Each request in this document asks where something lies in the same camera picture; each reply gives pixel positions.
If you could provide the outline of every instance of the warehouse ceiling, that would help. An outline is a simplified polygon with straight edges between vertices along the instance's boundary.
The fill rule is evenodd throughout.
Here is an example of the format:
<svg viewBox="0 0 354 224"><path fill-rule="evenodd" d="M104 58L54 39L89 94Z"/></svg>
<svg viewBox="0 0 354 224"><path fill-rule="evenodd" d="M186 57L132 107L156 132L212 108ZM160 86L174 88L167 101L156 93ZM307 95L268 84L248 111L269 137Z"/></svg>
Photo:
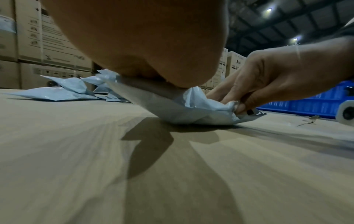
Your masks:
<svg viewBox="0 0 354 224"><path fill-rule="evenodd" d="M354 17L354 0L229 0L226 45L252 51L305 44L331 35Z"/></svg>

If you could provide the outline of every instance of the cardboard box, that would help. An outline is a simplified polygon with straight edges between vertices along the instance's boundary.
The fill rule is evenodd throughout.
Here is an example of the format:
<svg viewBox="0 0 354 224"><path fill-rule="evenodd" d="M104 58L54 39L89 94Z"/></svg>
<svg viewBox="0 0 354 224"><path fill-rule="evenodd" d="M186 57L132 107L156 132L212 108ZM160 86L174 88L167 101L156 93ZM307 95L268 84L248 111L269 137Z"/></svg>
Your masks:
<svg viewBox="0 0 354 224"><path fill-rule="evenodd" d="M226 73L227 60L228 60L228 50L224 48L224 51L220 57L218 70L216 71L216 74L212 78L209 89L215 88L219 83L224 81L226 77L225 73Z"/></svg>
<svg viewBox="0 0 354 224"><path fill-rule="evenodd" d="M17 61L16 25L9 17L0 15L0 60Z"/></svg>
<svg viewBox="0 0 354 224"><path fill-rule="evenodd" d="M1 0L0 1L0 15L15 19L15 6L13 0Z"/></svg>
<svg viewBox="0 0 354 224"><path fill-rule="evenodd" d="M20 70L18 63L0 61L0 88L20 89Z"/></svg>
<svg viewBox="0 0 354 224"><path fill-rule="evenodd" d="M81 78L92 76L91 72L76 71L52 66L43 66L27 63L20 63L20 65L22 89L58 86L56 82L41 77L41 75L53 76L64 79L72 77ZM87 84L87 87L90 90L93 90L93 85Z"/></svg>
<svg viewBox="0 0 354 224"><path fill-rule="evenodd" d="M233 51L230 51L228 53L228 61L226 65L226 76L228 77L229 75L232 75L237 69L239 69L244 62L246 61L246 57L237 54Z"/></svg>
<svg viewBox="0 0 354 224"><path fill-rule="evenodd" d="M92 70L81 53L54 24L37 0L16 0L19 59L74 70Z"/></svg>

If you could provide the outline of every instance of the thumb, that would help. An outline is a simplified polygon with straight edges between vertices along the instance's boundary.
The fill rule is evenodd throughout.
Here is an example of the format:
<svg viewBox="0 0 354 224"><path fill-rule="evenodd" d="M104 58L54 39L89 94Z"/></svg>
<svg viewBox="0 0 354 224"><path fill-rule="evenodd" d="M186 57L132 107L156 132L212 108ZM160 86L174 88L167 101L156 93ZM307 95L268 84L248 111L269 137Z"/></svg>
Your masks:
<svg viewBox="0 0 354 224"><path fill-rule="evenodd" d="M236 114L246 112L266 103L276 101L277 87L270 84L262 89L256 90L253 93L242 99L242 102L236 109Z"/></svg>

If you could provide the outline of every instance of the blue plastic crate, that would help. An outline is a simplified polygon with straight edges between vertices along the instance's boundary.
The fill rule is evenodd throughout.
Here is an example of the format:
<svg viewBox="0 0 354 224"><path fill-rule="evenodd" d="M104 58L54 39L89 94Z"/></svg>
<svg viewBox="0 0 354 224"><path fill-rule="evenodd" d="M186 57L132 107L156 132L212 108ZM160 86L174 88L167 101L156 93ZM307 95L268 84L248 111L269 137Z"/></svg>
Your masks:
<svg viewBox="0 0 354 224"><path fill-rule="evenodd" d="M347 96L347 87L354 88L354 83L345 81L324 93L307 99L272 102L259 107L259 109L301 116L318 115L324 118L335 118L342 102L354 100L353 96Z"/></svg>

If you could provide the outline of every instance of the blue pallet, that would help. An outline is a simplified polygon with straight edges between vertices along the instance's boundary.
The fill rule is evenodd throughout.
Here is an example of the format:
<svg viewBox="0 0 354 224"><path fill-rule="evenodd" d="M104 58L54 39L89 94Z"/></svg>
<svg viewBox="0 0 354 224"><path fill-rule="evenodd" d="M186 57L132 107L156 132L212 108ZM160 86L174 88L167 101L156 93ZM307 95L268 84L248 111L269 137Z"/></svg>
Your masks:
<svg viewBox="0 0 354 224"><path fill-rule="evenodd" d="M259 107L260 110L274 111L281 113L297 114L301 116L320 116L324 118L335 118L339 105L346 100L354 100L354 97L347 96L346 88L354 83L345 81L336 87L303 100L291 100L271 102Z"/></svg>

